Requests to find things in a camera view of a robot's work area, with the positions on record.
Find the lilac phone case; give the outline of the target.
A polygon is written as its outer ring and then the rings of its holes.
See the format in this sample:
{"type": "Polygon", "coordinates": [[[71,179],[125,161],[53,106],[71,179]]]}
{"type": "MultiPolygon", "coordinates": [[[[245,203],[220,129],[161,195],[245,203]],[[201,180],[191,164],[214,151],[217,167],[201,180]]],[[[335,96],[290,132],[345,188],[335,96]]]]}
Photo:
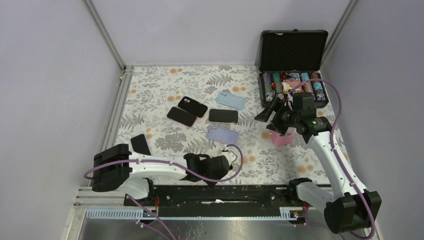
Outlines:
{"type": "Polygon", "coordinates": [[[206,132],[206,138],[227,145],[235,145],[238,141],[239,133],[220,126],[210,125],[206,132]]]}

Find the light blue phone case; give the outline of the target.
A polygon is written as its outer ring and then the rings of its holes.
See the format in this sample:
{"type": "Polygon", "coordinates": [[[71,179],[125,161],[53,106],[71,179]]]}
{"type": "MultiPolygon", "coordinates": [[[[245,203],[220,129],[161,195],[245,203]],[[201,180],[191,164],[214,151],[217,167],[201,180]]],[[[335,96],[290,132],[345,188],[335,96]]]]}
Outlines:
{"type": "Polygon", "coordinates": [[[231,107],[237,110],[242,110],[246,104],[246,99],[244,97],[234,95],[229,92],[221,91],[215,101],[219,104],[222,104],[227,107],[231,107]]]}

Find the black phone case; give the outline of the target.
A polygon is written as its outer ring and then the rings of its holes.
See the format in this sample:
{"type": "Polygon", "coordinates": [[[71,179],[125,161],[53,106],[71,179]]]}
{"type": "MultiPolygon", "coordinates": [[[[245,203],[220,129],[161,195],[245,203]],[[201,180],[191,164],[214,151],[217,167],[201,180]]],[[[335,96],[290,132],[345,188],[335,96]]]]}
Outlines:
{"type": "Polygon", "coordinates": [[[208,107],[188,96],[184,96],[177,105],[180,109],[202,118],[208,110],[208,107]]]}

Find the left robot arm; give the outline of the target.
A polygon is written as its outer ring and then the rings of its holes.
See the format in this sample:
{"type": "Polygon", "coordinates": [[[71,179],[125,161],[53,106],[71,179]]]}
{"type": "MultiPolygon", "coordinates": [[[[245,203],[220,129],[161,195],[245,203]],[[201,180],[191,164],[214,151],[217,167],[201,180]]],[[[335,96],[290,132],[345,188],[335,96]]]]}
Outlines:
{"type": "Polygon", "coordinates": [[[229,172],[238,156],[223,150],[220,155],[186,153],[183,156],[157,157],[132,153],[128,144],[118,144],[93,157],[93,168],[84,177],[91,180],[94,192],[119,191],[142,205],[155,200],[154,178],[175,179],[209,186],[229,180],[229,172]]]}

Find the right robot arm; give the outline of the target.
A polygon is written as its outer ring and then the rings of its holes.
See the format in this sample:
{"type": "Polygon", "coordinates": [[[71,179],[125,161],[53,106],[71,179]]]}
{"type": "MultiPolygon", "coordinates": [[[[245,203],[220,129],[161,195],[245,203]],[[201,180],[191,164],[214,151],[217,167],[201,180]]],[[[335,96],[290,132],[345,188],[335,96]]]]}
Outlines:
{"type": "Polygon", "coordinates": [[[376,217],[382,204],[377,191],[369,191],[359,180],[341,154],[335,140],[335,127],[326,117],[318,117],[312,94],[298,92],[292,95],[292,104],[284,103],[275,96],[255,118],[268,123],[267,129],[285,134],[295,128],[318,157],[330,182],[332,193],[319,188],[307,179],[290,182],[287,201],[293,206],[303,202],[320,211],[334,234],[370,229],[366,239],[376,233],[376,217]]]}

